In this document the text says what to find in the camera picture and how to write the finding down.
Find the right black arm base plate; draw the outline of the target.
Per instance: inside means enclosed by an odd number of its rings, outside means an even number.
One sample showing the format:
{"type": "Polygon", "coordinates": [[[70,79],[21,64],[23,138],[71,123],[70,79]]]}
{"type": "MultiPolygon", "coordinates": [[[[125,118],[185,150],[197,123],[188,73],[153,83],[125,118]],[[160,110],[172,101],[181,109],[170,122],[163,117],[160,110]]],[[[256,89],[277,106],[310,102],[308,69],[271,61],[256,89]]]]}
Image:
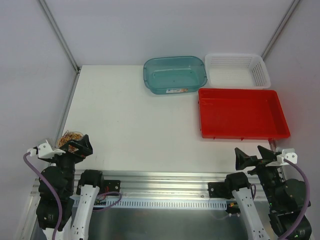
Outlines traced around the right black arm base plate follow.
{"type": "Polygon", "coordinates": [[[224,182],[209,182],[208,195],[210,198],[223,198],[228,199],[229,190],[227,189],[224,182]]]}

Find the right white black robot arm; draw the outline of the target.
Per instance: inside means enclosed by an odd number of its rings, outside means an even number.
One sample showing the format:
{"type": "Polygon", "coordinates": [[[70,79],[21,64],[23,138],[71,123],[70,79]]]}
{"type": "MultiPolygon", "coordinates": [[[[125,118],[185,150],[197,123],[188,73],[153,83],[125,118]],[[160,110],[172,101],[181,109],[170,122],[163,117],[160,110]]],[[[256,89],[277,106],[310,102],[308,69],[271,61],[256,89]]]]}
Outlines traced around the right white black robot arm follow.
{"type": "Polygon", "coordinates": [[[258,211],[254,205],[253,192],[247,174],[258,176],[269,204],[269,222],[280,240],[308,240],[312,227],[305,216],[310,202],[310,183],[297,166],[298,155],[293,148],[278,151],[258,146],[261,158],[248,155],[235,148],[236,173],[228,174],[224,191],[235,198],[243,218],[248,239],[268,240],[258,211]]]}

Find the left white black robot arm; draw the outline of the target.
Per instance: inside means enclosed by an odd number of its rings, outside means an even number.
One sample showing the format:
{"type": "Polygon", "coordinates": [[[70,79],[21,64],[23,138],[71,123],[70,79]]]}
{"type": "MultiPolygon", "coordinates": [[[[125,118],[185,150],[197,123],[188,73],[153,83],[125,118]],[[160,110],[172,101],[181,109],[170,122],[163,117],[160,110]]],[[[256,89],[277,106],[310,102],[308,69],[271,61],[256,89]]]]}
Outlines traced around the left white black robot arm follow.
{"type": "Polygon", "coordinates": [[[50,164],[39,176],[40,229],[48,240],[87,240],[95,200],[105,189],[99,170],[85,170],[75,182],[76,164],[93,154],[89,136],[70,139],[57,148],[45,142],[36,152],[50,164]]]}

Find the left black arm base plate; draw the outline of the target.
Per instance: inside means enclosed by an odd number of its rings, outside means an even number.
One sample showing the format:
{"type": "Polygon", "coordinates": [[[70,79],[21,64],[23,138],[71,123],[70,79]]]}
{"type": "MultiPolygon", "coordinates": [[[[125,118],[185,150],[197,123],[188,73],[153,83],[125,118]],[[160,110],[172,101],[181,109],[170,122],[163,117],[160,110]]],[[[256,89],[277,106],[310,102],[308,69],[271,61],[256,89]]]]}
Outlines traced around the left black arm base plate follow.
{"type": "Polygon", "coordinates": [[[118,196],[121,189],[121,181],[120,180],[108,180],[105,179],[101,185],[99,194],[104,195],[108,193],[106,196],[118,196]]]}

